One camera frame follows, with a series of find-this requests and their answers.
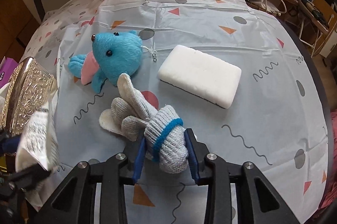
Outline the white sponge block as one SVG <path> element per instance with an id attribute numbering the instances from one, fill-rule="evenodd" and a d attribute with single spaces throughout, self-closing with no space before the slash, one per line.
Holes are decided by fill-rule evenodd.
<path id="1" fill-rule="evenodd" d="M 177 45 L 158 70 L 160 80 L 222 108 L 233 103 L 242 70 L 215 56 Z"/>

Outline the white knit gloves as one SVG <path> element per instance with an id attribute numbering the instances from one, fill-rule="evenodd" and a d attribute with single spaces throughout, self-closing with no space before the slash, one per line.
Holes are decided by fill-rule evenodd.
<path id="1" fill-rule="evenodd" d="M 117 81 L 119 96 L 99 117 L 99 125 L 106 131 L 136 141 L 144 131 L 146 157 L 159 164 L 169 174 L 183 172 L 188 165 L 183 120 L 170 105 L 157 110 L 134 88 L 128 74 Z"/>

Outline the pink bedding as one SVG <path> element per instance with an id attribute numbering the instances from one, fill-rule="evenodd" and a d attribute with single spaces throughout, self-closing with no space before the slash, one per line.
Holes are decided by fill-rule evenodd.
<path id="1" fill-rule="evenodd" d="M 336 120 L 336 110 L 331 112 L 332 119 L 332 129 L 334 132 L 334 163 L 332 166 L 332 181 L 328 184 L 328 192 L 323 195 L 323 203 L 320 205 L 318 214 L 321 214 L 327 209 L 327 207 L 334 202 L 336 199 L 336 153 L 337 153 L 337 139 L 336 139 L 336 130 L 337 130 L 337 120 Z"/>

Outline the ornate gold tissue box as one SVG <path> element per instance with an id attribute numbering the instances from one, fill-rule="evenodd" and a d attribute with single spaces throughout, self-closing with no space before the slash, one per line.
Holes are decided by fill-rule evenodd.
<path id="1" fill-rule="evenodd" d="M 1 113 L 1 129 L 9 136 L 23 132 L 30 116 L 42 108 L 57 90 L 56 78 L 33 57 L 24 59 L 13 71 Z"/>

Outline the wet wipes pack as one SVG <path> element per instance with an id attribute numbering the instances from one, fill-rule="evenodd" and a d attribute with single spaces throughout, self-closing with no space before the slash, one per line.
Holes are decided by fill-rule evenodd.
<path id="1" fill-rule="evenodd" d="M 59 166 L 58 141 L 54 126 L 55 109 L 45 103 L 24 126 L 15 157 L 15 171 L 38 164 L 54 174 Z"/>

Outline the blue plush toy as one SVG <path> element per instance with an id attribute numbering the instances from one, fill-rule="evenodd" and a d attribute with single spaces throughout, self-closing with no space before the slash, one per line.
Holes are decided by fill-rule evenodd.
<path id="1" fill-rule="evenodd" d="M 132 76 L 142 60 L 142 39 L 135 30 L 96 33 L 91 36 L 92 51 L 70 58 L 69 71 L 97 94 L 105 81 L 117 85 L 120 74 Z"/>

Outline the purple tissue box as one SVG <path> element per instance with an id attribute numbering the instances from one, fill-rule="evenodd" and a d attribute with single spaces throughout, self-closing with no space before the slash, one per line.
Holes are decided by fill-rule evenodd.
<path id="1" fill-rule="evenodd" d="M 14 59 L 3 57 L 0 64 L 0 88 L 8 83 L 10 76 L 17 66 L 18 63 Z"/>

